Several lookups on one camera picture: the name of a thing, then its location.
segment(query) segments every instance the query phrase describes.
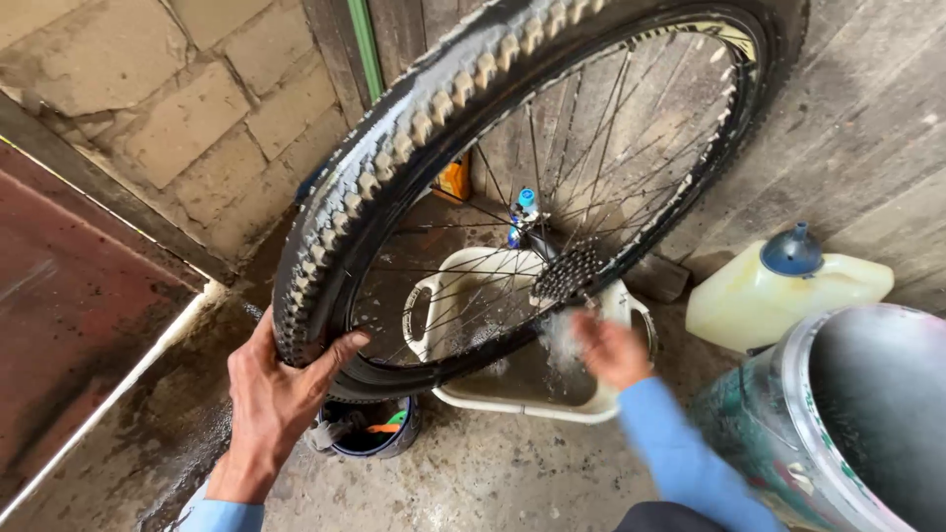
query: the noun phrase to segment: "orange bottle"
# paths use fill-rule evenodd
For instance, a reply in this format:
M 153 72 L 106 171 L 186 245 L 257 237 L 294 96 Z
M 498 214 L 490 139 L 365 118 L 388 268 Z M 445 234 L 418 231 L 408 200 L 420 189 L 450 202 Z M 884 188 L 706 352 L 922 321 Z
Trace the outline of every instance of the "orange bottle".
M 433 181 L 435 186 L 433 193 L 455 204 L 468 200 L 470 197 L 469 162 L 468 151 L 447 165 Z

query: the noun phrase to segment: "green plastic item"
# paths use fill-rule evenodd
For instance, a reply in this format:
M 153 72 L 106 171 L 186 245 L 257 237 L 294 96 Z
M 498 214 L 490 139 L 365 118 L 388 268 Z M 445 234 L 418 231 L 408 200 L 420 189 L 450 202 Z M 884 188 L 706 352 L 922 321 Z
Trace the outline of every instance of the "green plastic item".
M 404 419 L 406 419 L 407 416 L 408 416 L 408 411 L 402 410 L 398 412 L 397 414 L 394 414 L 393 416 L 391 416 L 391 419 L 388 419 L 388 425 L 392 425 L 395 423 L 398 425 L 403 425 Z
M 372 104 L 381 96 L 381 67 L 377 63 L 377 49 L 375 48 L 375 32 L 371 27 L 371 17 L 368 15 L 368 5 L 365 0 L 348 0 L 348 10 L 352 15 L 352 26 L 355 27 L 355 39 L 358 41 L 358 51 L 361 55 L 361 65 L 364 67 L 364 77 L 368 82 L 368 94 Z

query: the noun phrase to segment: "blue funnel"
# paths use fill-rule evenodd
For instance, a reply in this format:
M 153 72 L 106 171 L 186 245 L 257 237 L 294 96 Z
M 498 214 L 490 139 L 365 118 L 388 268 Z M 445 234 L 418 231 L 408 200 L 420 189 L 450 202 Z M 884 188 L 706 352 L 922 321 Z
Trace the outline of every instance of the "blue funnel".
M 798 222 L 765 243 L 760 259 L 766 268 L 779 275 L 804 277 L 824 264 L 821 244 L 808 234 L 808 223 Z

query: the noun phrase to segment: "concrete floor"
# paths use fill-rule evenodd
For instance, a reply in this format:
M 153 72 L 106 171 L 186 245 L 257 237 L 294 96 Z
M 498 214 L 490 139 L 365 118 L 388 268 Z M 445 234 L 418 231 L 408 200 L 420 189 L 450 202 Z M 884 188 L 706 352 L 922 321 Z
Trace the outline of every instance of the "concrete floor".
M 657 371 L 686 400 L 735 361 L 683 332 L 683 309 L 654 311 Z M 461 410 L 433 395 L 422 405 L 422 433 L 395 458 L 326 458 L 297 445 L 267 500 L 264 530 L 610 531 L 631 505 L 656 496 L 616 421 Z
M 281 242 L 264 246 L 251 281 L 208 304 L 0 532 L 150 531 L 174 520 L 226 447 L 225 359 L 254 326 L 247 303 L 268 302 Z M 657 371 L 682 401 L 737 363 L 683 330 L 684 304 L 651 308 Z M 421 402 L 424 429 L 398 457 L 325 457 L 298 445 L 264 528 L 611 530 L 628 507 L 655 497 L 614 421 L 459 410 L 431 394 Z

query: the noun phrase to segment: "dark pants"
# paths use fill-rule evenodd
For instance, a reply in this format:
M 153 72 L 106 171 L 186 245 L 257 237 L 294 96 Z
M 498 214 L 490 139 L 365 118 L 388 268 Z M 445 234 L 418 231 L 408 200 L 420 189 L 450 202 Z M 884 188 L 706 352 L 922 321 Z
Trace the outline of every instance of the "dark pants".
M 677 503 L 631 506 L 614 532 L 726 532 L 702 514 Z

